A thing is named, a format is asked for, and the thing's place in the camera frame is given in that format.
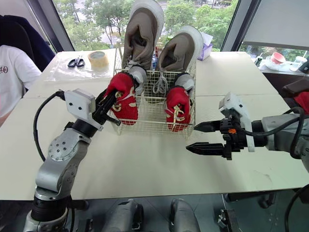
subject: window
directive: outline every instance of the window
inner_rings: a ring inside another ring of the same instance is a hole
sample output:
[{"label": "window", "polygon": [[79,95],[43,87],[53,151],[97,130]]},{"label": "window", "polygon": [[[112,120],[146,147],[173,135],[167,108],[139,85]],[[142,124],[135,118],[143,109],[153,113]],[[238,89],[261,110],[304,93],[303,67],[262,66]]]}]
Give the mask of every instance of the window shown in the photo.
[{"label": "window", "polygon": [[251,58],[256,58],[262,54],[263,59],[265,59],[266,57],[271,56],[274,52],[279,52],[285,57],[286,61],[293,62],[297,56],[309,59],[309,53],[305,50],[253,45],[241,45],[239,50],[248,53]]},{"label": "window", "polygon": [[[112,48],[123,41],[134,0],[53,0],[64,28],[78,50]],[[159,42],[165,44],[184,25],[213,36],[220,51],[238,0],[158,0],[165,14]]]}]

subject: black scissors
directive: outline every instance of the black scissors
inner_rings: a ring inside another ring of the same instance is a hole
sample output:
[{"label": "black scissors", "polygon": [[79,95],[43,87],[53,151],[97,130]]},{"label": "black scissors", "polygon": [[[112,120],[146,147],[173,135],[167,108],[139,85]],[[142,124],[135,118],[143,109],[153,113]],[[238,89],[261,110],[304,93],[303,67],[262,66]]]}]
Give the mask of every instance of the black scissors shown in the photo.
[{"label": "black scissors", "polygon": [[78,58],[75,58],[73,60],[71,60],[68,63],[68,67],[69,68],[74,68],[75,66],[77,66],[78,68],[85,66],[85,62],[84,60],[81,58],[81,56],[79,56]]}]

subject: tape roll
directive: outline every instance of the tape roll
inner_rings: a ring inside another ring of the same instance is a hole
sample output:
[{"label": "tape roll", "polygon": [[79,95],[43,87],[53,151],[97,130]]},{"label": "tape roll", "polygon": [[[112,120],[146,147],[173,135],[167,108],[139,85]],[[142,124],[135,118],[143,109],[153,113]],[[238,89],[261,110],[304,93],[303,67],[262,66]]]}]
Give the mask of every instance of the tape roll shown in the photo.
[{"label": "tape roll", "polygon": [[101,51],[88,54],[88,59],[91,63],[91,69],[95,71],[101,71],[109,64],[107,55]]}]

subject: white wire basket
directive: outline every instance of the white wire basket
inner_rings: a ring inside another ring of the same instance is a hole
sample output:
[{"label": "white wire basket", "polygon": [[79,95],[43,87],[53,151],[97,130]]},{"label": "white wire basket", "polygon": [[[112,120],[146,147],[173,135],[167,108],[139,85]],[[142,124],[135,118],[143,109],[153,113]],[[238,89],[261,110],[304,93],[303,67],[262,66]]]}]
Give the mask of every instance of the white wire basket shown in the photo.
[{"label": "white wire basket", "polygon": [[[118,72],[124,71],[122,69],[122,52],[123,49],[117,48],[115,54],[114,75]],[[196,80],[196,64],[192,65],[188,72],[191,77]],[[137,131],[147,134],[170,134],[176,137],[188,138],[195,125],[195,89],[190,96],[190,123],[167,123],[166,122],[166,95],[154,94],[153,85],[157,82],[159,71],[147,71],[147,82],[144,84],[143,92],[140,96],[136,96],[136,102],[138,106],[138,120],[131,120],[126,118],[119,118],[121,121],[126,121],[126,124],[121,123],[120,126],[113,124],[115,131],[120,135],[125,131]],[[164,72],[163,75],[167,80],[168,89],[174,85],[175,77],[180,72]],[[113,112],[110,110],[110,116],[116,118]],[[173,132],[170,128],[183,129],[178,132]]]}]

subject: clear plastic sheet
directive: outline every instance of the clear plastic sheet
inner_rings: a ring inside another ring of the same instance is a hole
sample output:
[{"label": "clear plastic sheet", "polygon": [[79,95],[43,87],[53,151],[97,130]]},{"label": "clear plastic sheet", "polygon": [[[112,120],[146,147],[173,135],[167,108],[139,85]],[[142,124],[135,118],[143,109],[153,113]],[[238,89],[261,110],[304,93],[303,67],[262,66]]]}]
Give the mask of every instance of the clear plastic sheet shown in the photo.
[{"label": "clear plastic sheet", "polygon": [[[109,60],[109,64],[103,68],[102,71],[95,71],[91,69],[91,63],[88,59],[88,54],[91,52],[92,51],[57,53],[56,65],[50,70],[50,75],[47,76],[45,81],[77,81],[112,78],[115,50],[103,50]],[[84,60],[85,66],[80,68],[69,68],[68,63],[78,56],[82,56],[81,58]]]}]

